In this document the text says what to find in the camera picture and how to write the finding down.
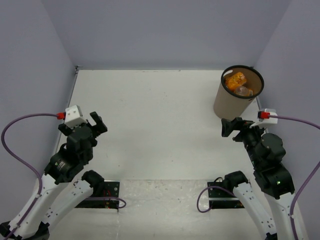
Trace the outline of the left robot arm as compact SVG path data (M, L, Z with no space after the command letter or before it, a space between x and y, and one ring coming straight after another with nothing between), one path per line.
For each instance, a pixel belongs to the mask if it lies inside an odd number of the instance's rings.
M13 220L0 225L0 233L6 240L24 240L34 236L43 216L58 195L93 159L93 148L98 143L96 139L107 132L108 128L95 111L89 115L95 125L91 125L79 113L70 114L65 111L55 114L57 119L64 121L58 126L58 130L66 136L66 143L50 158L43 174L13 153L5 142L6 131L18 120L10 122L2 131L1 143L5 150L31 169L37 177L35 190L27 204Z

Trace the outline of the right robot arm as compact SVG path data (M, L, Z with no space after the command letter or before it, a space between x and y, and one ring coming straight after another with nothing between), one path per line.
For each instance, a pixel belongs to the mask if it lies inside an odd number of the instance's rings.
M253 193L251 184L241 171L225 175L223 191L227 196L237 197L258 228L264 240L303 240L304 234L295 226L293 203L296 197L290 172L281 163L286 151L282 139L266 133L260 123L236 117L223 118L222 137L233 131L235 142L244 144L252 163L257 185L266 197L272 214L268 214Z

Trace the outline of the white bottle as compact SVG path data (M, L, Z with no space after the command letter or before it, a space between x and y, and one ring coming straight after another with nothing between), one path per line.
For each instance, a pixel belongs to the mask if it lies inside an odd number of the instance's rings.
M238 96L242 97L251 97L254 95L253 90L250 88L247 88L245 86L238 86L235 90L234 93Z

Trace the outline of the orange bottle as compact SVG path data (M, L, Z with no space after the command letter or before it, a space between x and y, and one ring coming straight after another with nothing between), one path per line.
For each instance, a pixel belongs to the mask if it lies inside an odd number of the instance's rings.
M237 87L244 86L246 83L247 78L242 72L237 72L225 79L225 85L230 91L234 91Z

